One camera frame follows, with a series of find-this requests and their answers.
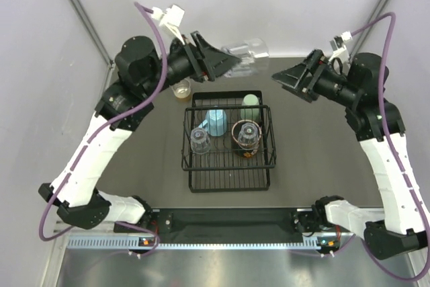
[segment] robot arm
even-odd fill
[[[335,57],[349,63],[345,55],[344,37],[335,38]],[[384,206],[383,212],[371,212],[353,206],[339,196],[321,198],[312,206],[318,226],[341,225],[361,237],[378,259],[414,251],[427,246],[427,236],[421,216],[403,180],[382,130],[378,109],[378,76],[381,58],[371,53],[359,53],[351,62],[348,75],[333,68],[333,57],[327,59],[321,50],[312,51],[299,65],[278,72],[272,79],[289,92],[307,102],[325,96],[345,107],[348,125],[374,170]],[[388,77],[385,69],[384,80]],[[404,124],[397,107],[384,100],[390,137],[403,162],[413,189],[425,214],[428,210],[419,193],[406,150]]]
[[[186,77],[198,82],[214,81],[240,62],[239,58],[210,46],[198,32],[192,33],[191,37],[194,44],[185,37],[172,41],[163,90]],[[161,60],[153,42],[145,36],[127,40],[115,62],[119,79],[103,93],[71,161],[52,183],[44,183],[39,188],[45,201],[60,189],[54,202],[58,206],[57,214],[65,223],[82,229],[92,229],[102,221],[135,224],[150,210],[148,204],[137,196],[113,196],[95,188],[110,159],[154,105],[149,104],[105,127],[93,140],[89,140],[90,136],[109,119],[144,101],[155,90],[161,77]],[[66,176],[68,181],[61,188]]]

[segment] blue mug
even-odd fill
[[[227,131],[227,115],[224,110],[209,110],[206,118],[198,126],[203,128],[211,136],[222,136]]]

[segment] dish rack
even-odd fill
[[[253,94],[258,106],[242,106],[244,96]],[[261,140],[251,158],[238,156],[232,150],[231,131],[241,120],[241,109],[259,109]],[[190,134],[206,117],[208,110],[224,110],[227,129],[222,136],[211,136],[211,150],[195,154]],[[189,172],[189,189],[198,192],[261,191],[270,186],[269,170],[276,164],[276,148],[271,111],[263,104],[261,91],[205,92],[193,94],[191,107],[185,109],[183,121],[182,169]]]

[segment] gray table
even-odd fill
[[[271,71],[296,59],[273,58]],[[111,160],[97,187],[122,196],[138,195],[152,207],[302,207],[326,195],[357,206],[381,206],[370,164],[345,120],[344,109],[325,98],[308,104],[270,79],[226,79],[193,83],[194,91],[258,89],[273,117],[277,165],[266,192],[191,193],[181,168],[184,109],[168,89],[155,109]]]

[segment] black tray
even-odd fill
[[[256,95],[259,106],[242,106],[244,96]],[[223,109],[227,115],[227,131],[211,136],[211,151],[193,153],[189,144],[191,131],[198,127],[212,109]],[[231,145],[232,126],[241,119],[242,108],[259,108],[260,145],[251,158],[236,155]],[[205,92],[193,94],[191,108],[185,110],[183,123],[182,168],[189,172],[191,192],[231,192],[268,190],[269,169],[276,163],[275,139],[270,108],[263,104],[261,91]]]

